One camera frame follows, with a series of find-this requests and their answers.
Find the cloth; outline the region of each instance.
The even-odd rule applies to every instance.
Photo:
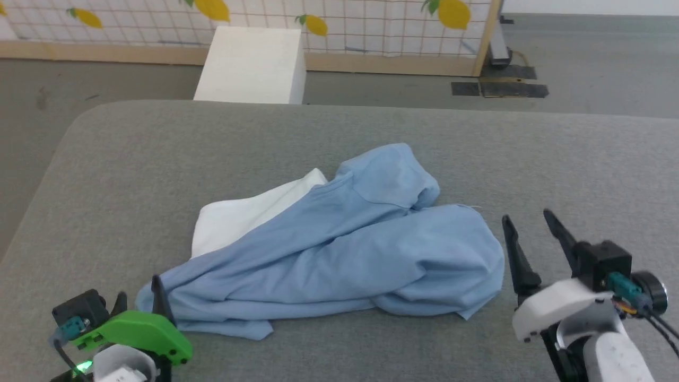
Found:
[[[500,291],[504,255],[474,209],[431,207],[439,192],[402,143],[342,163],[269,222],[162,275],[179,329],[262,339],[269,319],[374,307],[468,319]],[[150,284],[136,305],[151,310]]]
[[[208,204],[201,208],[196,221],[191,257],[232,244],[295,204],[316,184],[327,182],[319,169],[313,169],[301,179],[252,198]]]

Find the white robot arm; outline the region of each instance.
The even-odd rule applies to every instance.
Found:
[[[509,216],[502,219],[514,290],[512,325],[517,339],[541,337],[561,382],[653,382],[639,349],[623,326],[626,317],[647,319],[679,356],[660,325],[667,310],[664,285],[646,271],[631,271],[631,255],[613,242],[577,243],[554,214],[545,210],[559,239],[572,278],[543,287],[518,243]]]

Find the gray cushion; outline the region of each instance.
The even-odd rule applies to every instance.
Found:
[[[189,258],[199,209],[244,198],[406,142],[442,188],[479,206],[503,241],[514,220],[545,281],[569,276],[542,218],[577,238],[612,239],[634,268],[679,288],[679,123],[488,111],[132,101],[97,107],[66,133],[0,264],[0,380],[40,381],[66,366],[47,344],[52,307],[88,288],[133,300],[154,273]],[[188,334],[194,359],[176,381],[554,381],[540,341],[514,337],[504,290],[469,322],[379,311],[274,322],[261,342]],[[670,305],[665,318],[679,326]],[[643,322],[626,324],[656,380],[676,358]],[[73,348],[77,360],[85,354]]]

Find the yellow lemon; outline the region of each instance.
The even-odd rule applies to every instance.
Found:
[[[461,0],[426,0],[422,10],[427,7],[430,14],[439,11],[441,24],[451,29],[465,29],[471,19],[471,11]]]
[[[298,20],[300,25],[306,24],[306,27],[309,28],[309,32],[319,36],[328,35],[328,25],[325,24],[325,21],[323,21],[322,18],[312,14],[303,14],[295,18],[295,21]]]
[[[196,0],[198,10],[212,20],[231,22],[229,8],[223,0]]]
[[[69,8],[66,10],[66,13],[70,14],[71,17],[73,18],[79,18],[80,21],[92,28],[103,28],[101,25],[101,20],[99,20],[99,17],[96,16],[96,14],[93,14],[92,12],[88,10],[82,10],[80,8]]]

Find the white cube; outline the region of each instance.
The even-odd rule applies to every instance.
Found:
[[[194,100],[301,104],[305,80],[299,29],[217,27]]]

